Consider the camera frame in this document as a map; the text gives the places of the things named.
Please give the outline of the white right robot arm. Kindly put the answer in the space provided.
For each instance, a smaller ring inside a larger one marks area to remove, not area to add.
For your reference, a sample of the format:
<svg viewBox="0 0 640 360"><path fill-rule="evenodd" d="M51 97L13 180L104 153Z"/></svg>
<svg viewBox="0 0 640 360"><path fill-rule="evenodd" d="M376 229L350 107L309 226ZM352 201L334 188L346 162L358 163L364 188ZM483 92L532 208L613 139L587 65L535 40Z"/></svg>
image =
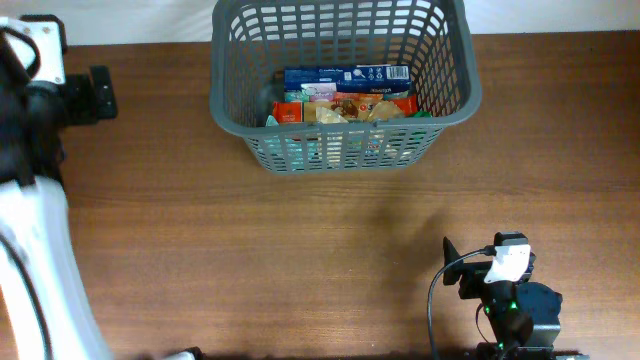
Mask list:
<svg viewBox="0 0 640 360"><path fill-rule="evenodd" d="M498 232L480 250L491 259L467 262L453 243L443 240L443 284L458 285L462 300L480 301L477 312L488 319L495 340L479 343L476 359L553 359L554 341L561 331L563 297L533 282L535 254L520 232Z"/></svg>

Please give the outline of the teal plastic packet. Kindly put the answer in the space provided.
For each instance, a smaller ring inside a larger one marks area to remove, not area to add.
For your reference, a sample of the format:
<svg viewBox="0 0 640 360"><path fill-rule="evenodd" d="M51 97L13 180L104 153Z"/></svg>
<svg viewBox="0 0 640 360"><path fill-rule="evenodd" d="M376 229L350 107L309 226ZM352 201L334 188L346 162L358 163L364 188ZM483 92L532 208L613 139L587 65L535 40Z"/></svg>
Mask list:
<svg viewBox="0 0 640 360"><path fill-rule="evenodd" d="M264 140L267 149L276 160L284 159L284 150L288 152L288 159L293 171L302 171L304 169L304 161L308 164L312 160L316 160L318 156L318 141L308 140L306 149L303 149L303 142L294 138L285 137L281 140L277 136L271 136Z"/></svg>

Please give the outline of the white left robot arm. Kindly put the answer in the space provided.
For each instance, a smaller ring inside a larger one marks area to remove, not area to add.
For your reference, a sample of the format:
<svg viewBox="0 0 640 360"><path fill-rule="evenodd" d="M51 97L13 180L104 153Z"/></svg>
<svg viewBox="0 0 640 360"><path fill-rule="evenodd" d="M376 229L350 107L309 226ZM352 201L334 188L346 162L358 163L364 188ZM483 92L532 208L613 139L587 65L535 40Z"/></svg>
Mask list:
<svg viewBox="0 0 640 360"><path fill-rule="evenodd" d="M110 73L64 69L56 16L1 19L1 292L21 359L110 359L72 249L60 135L118 115Z"/></svg>

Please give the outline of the blue Kimberly-Clark tissue box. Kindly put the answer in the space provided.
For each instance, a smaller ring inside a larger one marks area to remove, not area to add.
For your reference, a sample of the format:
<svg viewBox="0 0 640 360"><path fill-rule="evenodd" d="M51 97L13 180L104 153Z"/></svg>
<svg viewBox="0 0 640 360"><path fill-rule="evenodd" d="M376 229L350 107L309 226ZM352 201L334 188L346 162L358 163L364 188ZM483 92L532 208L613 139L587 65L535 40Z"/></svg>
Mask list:
<svg viewBox="0 0 640 360"><path fill-rule="evenodd" d="M352 65L289 67L284 70L286 91L328 86L344 93L401 93L412 87L407 65Z"/></svg>

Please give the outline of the beige plastic packet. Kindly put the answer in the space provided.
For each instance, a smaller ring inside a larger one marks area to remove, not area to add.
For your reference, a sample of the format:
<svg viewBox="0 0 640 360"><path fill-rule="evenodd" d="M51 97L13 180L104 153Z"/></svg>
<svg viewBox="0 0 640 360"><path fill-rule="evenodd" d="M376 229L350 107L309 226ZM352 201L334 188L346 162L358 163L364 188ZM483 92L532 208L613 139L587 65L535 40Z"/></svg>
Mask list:
<svg viewBox="0 0 640 360"><path fill-rule="evenodd" d="M371 130L369 135L364 131L351 131L345 134L330 133L320 138L321 145L326 147L326 159L329 168L355 168L361 157L366 166L371 166L379 155L385 158L395 158L398 150L389 145L385 151L385 135L381 130Z"/></svg>

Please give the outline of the green-lidded glass jar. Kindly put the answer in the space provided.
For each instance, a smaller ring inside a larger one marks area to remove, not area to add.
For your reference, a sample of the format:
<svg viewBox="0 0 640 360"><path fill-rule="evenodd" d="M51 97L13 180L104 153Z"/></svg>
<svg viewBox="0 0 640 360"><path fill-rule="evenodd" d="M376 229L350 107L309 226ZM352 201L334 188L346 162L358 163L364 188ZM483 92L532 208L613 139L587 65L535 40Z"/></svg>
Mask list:
<svg viewBox="0 0 640 360"><path fill-rule="evenodd" d="M412 118L431 118L432 115L428 111L419 111L411 115Z"/></svg>

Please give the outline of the San Remo spaghetti packet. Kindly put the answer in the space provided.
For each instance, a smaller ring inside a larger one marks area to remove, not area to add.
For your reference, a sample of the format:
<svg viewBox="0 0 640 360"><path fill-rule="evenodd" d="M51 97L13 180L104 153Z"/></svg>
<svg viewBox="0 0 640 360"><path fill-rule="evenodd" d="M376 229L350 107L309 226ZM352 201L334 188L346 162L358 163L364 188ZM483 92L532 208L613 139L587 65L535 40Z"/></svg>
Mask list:
<svg viewBox="0 0 640 360"><path fill-rule="evenodd" d="M279 124L375 122L405 118L418 112L415 96L391 100L338 99L329 102L275 102L272 116Z"/></svg>

